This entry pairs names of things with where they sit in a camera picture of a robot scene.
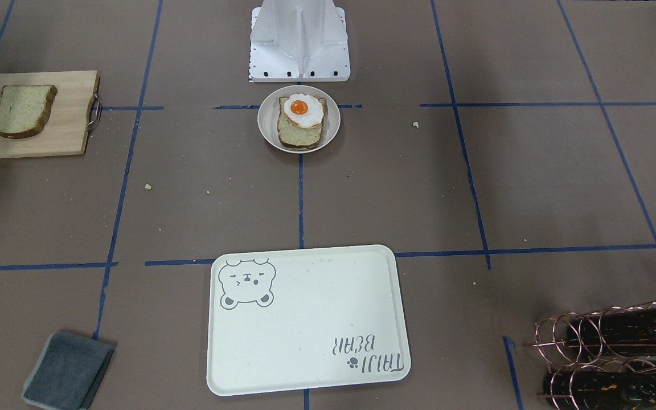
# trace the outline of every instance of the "bread slice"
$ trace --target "bread slice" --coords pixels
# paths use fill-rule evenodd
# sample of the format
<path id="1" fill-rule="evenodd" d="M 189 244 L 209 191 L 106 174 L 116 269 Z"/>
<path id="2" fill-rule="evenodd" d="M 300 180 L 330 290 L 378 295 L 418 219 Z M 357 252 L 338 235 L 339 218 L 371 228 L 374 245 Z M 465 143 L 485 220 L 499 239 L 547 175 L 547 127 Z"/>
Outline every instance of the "bread slice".
<path id="1" fill-rule="evenodd" d="M 50 119 L 54 85 L 5 85 L 0 99 L 0 135 L 29 138 L 41 133 Z"/>
<path id="2" fill-rule="evenodd" d="M 319 98 L 323 106 L 323 121 L 315 128 L 300 128 L 285 115 L 285 101 L 288 97 L 280 97 L 280 116 L 278 117 L 278 138 L 280 143 L 295 150 L 312 150 L 318 147 L 323 136 L 323 125 L 326 122 L 326 99 Z"/>

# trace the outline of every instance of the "gray towel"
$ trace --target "gray towel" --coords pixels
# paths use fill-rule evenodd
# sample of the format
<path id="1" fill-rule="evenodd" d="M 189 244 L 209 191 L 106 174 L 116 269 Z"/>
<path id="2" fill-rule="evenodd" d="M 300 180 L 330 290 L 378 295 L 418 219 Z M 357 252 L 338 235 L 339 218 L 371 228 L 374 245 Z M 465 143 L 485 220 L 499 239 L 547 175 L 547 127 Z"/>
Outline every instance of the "gray towel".
<path id="1" fill-rule="evenodd" d="M 113 347 L 106 343 L 69 333 L 52 333 L 24 382 L 22 399 L 47 410 L 88 408 L 112 355 Z"/>

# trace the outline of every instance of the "cartoon bear face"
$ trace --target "cartoon bear face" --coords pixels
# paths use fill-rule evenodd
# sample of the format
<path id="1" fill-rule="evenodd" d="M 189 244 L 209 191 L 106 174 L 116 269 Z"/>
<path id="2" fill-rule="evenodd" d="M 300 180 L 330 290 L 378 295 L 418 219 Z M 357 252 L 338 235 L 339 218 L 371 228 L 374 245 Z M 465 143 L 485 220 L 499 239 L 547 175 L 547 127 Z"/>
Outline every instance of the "cartoon bear face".
<path id="1" fill-rule="evenodd" d="M 237 304 L 252 302 L 261 307 L 270 306 L 274 298 L 271 287 L 275 274 L 275 266 L 267 260 L 227 261 L 227 265 L 219 270 L 219 282 L 224 291 L 220 300 L 222 307 L 234 309 Z"/>

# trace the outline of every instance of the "round plate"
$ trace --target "round plate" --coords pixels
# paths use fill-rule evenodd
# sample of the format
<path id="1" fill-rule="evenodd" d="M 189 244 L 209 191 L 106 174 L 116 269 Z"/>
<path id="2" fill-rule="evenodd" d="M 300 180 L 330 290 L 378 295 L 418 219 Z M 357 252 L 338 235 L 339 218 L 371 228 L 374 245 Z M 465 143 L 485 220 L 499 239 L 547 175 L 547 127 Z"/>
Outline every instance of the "round plate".
<path id="1" fill-rule="evenodd" d="M 295 150 L 294 148 L 285 147 L 280 143 L 278 138 L 278 117 L 280 116 L 280 97 L 289 97 L 292 94 L 307 94 L 315 97 L 323 97 L 326 99 L 326 112 L 325 123 L 323 124 L 323 136 L 318 144 L 318 147 L 312 150 Z M 338 127 L 341 126 L 341 113 L 338 111 L 338 105 L 333 99 L 324 91 L 309 85 L 288 85 L 287 87 L 280 88 L 279 90 L 271 93 L 268 98 L 265 98 L 260 109 L 257 110 L 257 126 L 260 127 L 260 132 L 263 133 L 265 140 L 273 145 L 278 150 L 285 151 L 286 153 L 293 154 L 307 154 L 313 151 L 320 150 L 320 148 L 328 145 L 333 137 L 338 132 Z"/>

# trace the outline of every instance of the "wooden cutting board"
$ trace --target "wooden cutting board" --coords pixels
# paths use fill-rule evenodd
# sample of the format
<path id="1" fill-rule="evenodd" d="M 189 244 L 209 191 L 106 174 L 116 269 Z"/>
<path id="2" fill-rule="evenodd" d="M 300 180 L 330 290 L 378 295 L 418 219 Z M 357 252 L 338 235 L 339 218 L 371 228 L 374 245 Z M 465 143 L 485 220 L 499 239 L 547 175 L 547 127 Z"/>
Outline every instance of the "wooden cutting board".
<path id="1" fill-rule="evenodd" d="M 96 71 L 0 73 L 0 96 L 5 85 L 52 84 L 58 89 L 44 130 L 22 140 L 0 137 L 0 158 L 83 154 L 99 81 Z"/>

